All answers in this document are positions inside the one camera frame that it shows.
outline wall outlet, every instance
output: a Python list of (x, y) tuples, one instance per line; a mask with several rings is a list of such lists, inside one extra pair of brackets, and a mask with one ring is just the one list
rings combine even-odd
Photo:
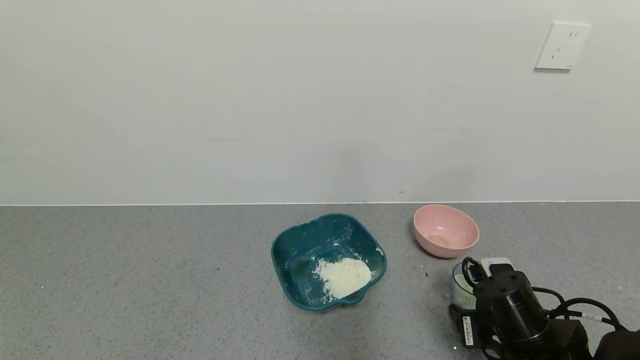
[(591, 25), (551, 24), (536, 68), (571, 70), (578, 61), (590, 30)]

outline flour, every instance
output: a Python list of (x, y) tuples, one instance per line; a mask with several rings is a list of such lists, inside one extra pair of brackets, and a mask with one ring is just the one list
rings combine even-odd
[(324, 282), (323, 300), (342, 299), (362, 288), (371, 280), (371, 271), (362, 260), (344, 258), (337, 263), (318, 261), (313, 271)]

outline cup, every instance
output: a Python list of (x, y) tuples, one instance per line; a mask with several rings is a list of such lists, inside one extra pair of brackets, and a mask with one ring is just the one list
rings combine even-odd
[(473, 288), (471, 285), (467, 284), (465, 276), (462, 274), (462, 263), (458, 263), (453, 267), (451, 279), (453, 280), (453, 296), (451, 297), (451, 304), (454, 304), (461, 309), (475, 309), (476, 297), (474, 296)]

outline square bowl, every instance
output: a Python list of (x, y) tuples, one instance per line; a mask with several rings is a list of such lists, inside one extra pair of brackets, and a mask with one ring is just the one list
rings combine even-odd
[[(329, 299), (322, 279), (313, 271), (320, 260), (334, 263), (343, 258), (361, 259), (372, 273), (371, 280), (347, 297)], [(271, 259), (287, 298), (311, 311), (357, 304), (387, 271), (387, 256), (373, 235), (355, 218), (337, 213), (280, 233), (271, 246)]]

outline gray countertop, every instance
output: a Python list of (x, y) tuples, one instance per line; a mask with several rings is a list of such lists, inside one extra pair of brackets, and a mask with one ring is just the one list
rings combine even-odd
[[(0, 208), (0, 357), (483, 359), (447, 316), (459, 259), (413, 239), (419, 206)], [(533, 285), (600, 300), (640, 328), (640, 203), (454, 206), (480, 227), (471, 256), (506, 256)], [(286, 299), (269, 251), (331, 212), (359, 219), (388, 269), (361, 303), (316, 314)], [(592, 349), (611, 330), (583, 323)]]

